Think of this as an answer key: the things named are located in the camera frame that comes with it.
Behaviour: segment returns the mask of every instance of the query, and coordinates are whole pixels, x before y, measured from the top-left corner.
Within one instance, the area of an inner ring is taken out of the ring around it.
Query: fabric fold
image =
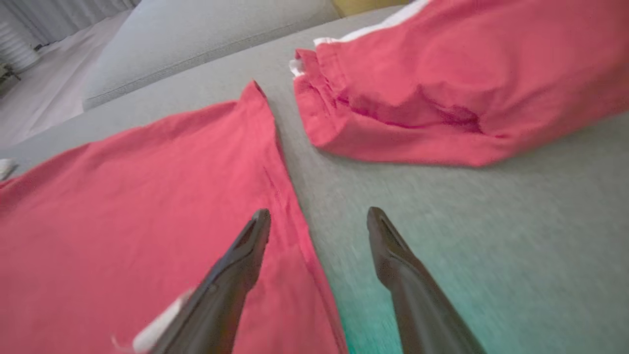
[[[333,154],[492,164],[629,108],[628,21],[624,0],[416,1],[298,49],[299,112]]]
[[[234,353],[346,353],[266,98],[169,116],[0,185],[7,352],[114,353],[194,288],[251,215],[269,243]]]

